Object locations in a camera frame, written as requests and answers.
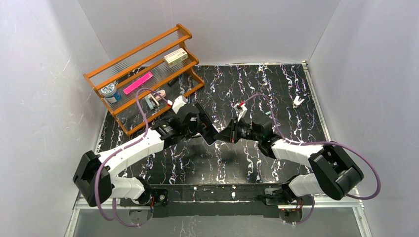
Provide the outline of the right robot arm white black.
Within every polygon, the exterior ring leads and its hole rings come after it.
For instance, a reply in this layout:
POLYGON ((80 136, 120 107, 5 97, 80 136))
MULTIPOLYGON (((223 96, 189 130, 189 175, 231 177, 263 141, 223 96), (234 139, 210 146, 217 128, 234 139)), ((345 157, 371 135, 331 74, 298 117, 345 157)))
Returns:
POLYGON ((281 185, 278 195, 286 200, 317 194, 340 200, 364 178, 361 169, 342 147, 290 144, 274 132, 270 119, 247 123, 243 118, 233 118, 214 138, 232 144, 240 139, 253 140, 267 157, 293 161, 310 168, 311 173, 296 175, 281 185))

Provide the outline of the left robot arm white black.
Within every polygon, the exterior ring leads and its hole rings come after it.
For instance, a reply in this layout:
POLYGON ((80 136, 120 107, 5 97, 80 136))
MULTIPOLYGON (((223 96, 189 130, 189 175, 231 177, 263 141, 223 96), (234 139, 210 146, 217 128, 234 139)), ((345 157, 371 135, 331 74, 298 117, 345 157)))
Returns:
POLYGON ((147 199, 151 188, 144 178, 123 178, 119 174, 140 160, 197 134, 208 145, 216 141, 218 131, 208 113, 200 103, 176 106, 142 135, 99 154, 84 153, 73 182, 90 207, 110 198, 147 199))

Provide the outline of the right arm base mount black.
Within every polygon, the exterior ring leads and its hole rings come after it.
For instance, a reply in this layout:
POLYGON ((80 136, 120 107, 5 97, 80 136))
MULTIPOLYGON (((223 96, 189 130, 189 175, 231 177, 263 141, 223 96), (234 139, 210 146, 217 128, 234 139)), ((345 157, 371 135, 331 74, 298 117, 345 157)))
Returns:
POLYGON ((293 181, 297 175, 291 177, 286 183, 283 183, 279 189, 272 191, 270 194, 258 195, 258 200, 262 201, 267 206, 273 206, 273 204, 268 204, 267 201, 270 200, 275 204, 278 203, 292 203, 294 200, 297 201, 295 210, 301 210, 304 206, 304 200, 302 196, 297 196, 290 188, 290 183, 293 181))

